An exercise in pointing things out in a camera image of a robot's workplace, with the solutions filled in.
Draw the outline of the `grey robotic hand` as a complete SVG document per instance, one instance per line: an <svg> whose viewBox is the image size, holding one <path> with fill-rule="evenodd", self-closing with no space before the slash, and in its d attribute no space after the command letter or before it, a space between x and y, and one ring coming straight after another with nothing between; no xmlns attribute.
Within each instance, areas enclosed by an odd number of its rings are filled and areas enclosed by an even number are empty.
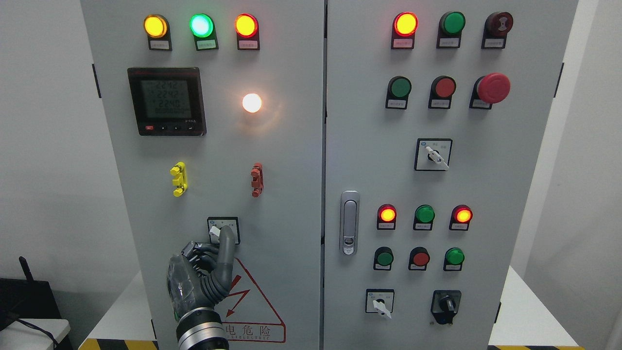
<svg viewBox="0 0 622 350"><path fill-rule="evenodd" d="M197 308L214 308L229 295L233 280L236 234L220 229L219 245L189 242L169 259L167 286L175 319Z"/></svg>

